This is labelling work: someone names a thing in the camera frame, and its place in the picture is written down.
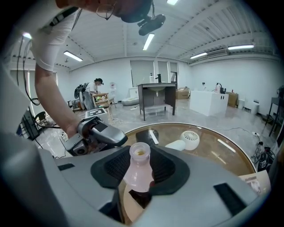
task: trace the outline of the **black slot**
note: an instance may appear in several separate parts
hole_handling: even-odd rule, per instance
[[[233,216],[245,209],[246,205],[226,183],[215,185],[214,188]]]
[[[73,164],[71,164],[71,163],[68,163],[68,164],[64,164],[64,165],[59,165],[58,169],[60,171],[63,171],[65,169],[69,169],[69,168],[72,168],[72,167],[75,167],[75,166]]]

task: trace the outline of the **human arm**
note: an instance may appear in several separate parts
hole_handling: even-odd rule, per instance
[[[81,119],[71,111],[64,101],[52,77],[52,72],[39,65],[35,67],[35,90],[41,105],[59,127],[67,133],[69,138],[75,135]]]
[[[91,94],[98,94],[97,91],[92,91],[92,90],[90,90],[90,93],[91,93]]]
[[[76,13],[73,13],[53,27],[40,29],[33,35],[31,48],[36,59],[35,90],[38,99],[69,138],[76,134],[80,118],[64,101],[52,72],[59,49],[70,34],[75,17]]]

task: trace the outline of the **cable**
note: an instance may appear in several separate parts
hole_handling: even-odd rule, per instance
[[[36,137],[35,137],[34,133],[32,132],[31,126],[30,126],[30,124],[28,123],[28,120],[27,120],[27,118],[26,118],[25,115],[24,115],[24,118],[25,118],[24,124],[27,123],[27,125],[28,125],[28,127],[29,127],[29,129],[30,129],[30,131],[31,131],[31,133],[32,133],[32,137],[33,137],[34,140],[39,144],[39,146],[41,147],[41,149],[43,149],[43,147],[40,145],[40,143],[36,140]]]
[[[19,54],[18,54],[18,60],[17,60],[17,84],[19,86],[19,76],[18,76],[18,72],[19,72],[19,60],[20,60],[20,54],[21,54],[21,49],[22,49],[22,45],[23,45],[23,40],[24,37],[22,36],[22,41],[21,41],[21,45],[20,45],[20,49],[19,49]]]
[[[41,127],[41,128],[50,128],[50,129],[61,129],[60,127],[56,127],[56,126],[48,126],[48,125],[41,125],[39,123],[37,123],[37,121],[35,120],[35,123]]]
[[[257,136],[258,140],[260,141],[260,138],[259,138],[259,136],[257,135],[257,133],[254,133],[254,134]]]
[[[248,132],[249,134],[252,134],[250,131],[248,131],[248,130],[246,130],[246,129],[243,129],[243,128],[241,128],[241,127],[236,127],[236,128],[231,128],[231,129],[211,129],[211,130],[230,131],[230,130],[232,130],[232,129],[242,129],[242,130]]]
[[[135,109],[137,109],[138,106],[140,106],[140,105],[137,105],[137,106],[131,108],[130,110],[135,110]]]
[[[35,141],[39,144],[39,146],[41,147],[41,149],[43,149],[43,147],[40,145],[40,143],[36,140],[36,138],[35,138]]]
[[[75,28],[75,25],[77,24],[77,22],[78,22],[78,20],[79,20],[79,17],[80,17],[80,15],[81,15],[82,10],[83,10],[83,9],[81,9],[81,10],[78,12],[72,30]]]
[[[27,91],[27,80],[26,80],[26,76],[25,76],[25,62],[26,62],[26,57],[28,55],[28,52],[29,52],[29,46],[31,44],[31,40],[27,43],[26,47],[25,47],[25,50],[24,50],[24,56],[23,56],[23,77],[24,77],[24,86],[25,86],[25,91],[26,91],[26,94],[29,98],[29,100],[32,102],[32,104],[34,104],[35,106],[39,106],[40,105],[40,101],[38,98],[31,98],[30,95],[28,94],[28,91]],[[17,64],[17,79],[18,79],[18,71],[19,71],[19,64]]]
[[[112,121],[112,125],[116,125],[116,124],[143,124],[143,125],[149,125],[151,123],[143,123],[143,122],[123,122],[122,120],[115,118]]]
[[[270,123],[270,122],[272,122],[273,121],[273,118],[271,117],[271,120],[269,121],[269,117],[271,117],[270,115],[269,116],[267,116],[267,123]]]
[[[256,144],[255,154],[253,156],[251,156],[253,164],[257,164],[258,163],[258,161],[261,158],[261,154],[262,153],[263,153],[263,143],[262,142],[258,142]]]
[[[66,157],[66,149],[64,149],[64,156],[62,156],[62,157],[57,157],[57,156],[56,156],[56,157],[54,157],[54,159],[56,159],[56,158],[59,159],[59,158],[64,158],[64,157]]]

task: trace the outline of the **camera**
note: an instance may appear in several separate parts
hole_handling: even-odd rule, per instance
[[[140,27],[139,35],[145,36],[150,32],[155,31],[164,24],[165,20],[166,17],[163,14],[159,14],[155,17],[148,16],[143,21],[138,23],[138,26]]]

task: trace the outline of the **white cabinet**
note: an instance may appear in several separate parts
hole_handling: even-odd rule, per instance
[[[191,91],[189,108],[205,116],[226,112],[228,94],[216,94],[210,91]]]
[[[138,98],[138,87],[129,89],[130,98]]]

